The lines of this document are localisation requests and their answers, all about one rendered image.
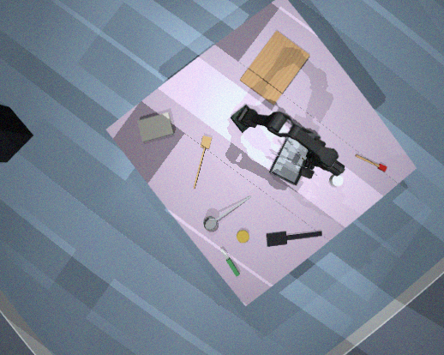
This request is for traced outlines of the light wooden board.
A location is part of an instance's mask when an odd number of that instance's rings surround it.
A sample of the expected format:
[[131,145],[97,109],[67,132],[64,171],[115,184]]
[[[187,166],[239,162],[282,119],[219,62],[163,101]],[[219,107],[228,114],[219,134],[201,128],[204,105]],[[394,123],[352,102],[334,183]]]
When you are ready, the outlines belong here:
[[276,30],[240,81],[274,105],[308,58]]

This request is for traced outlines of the yellow round disc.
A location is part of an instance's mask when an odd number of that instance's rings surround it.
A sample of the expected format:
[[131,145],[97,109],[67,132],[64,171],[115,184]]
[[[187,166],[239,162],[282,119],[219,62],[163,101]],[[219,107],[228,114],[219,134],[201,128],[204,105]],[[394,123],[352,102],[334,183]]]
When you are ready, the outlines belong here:
[[249,233],[246,231],[240,231],[237,234],[237,240],[241,243],[245,243],[249,240]]

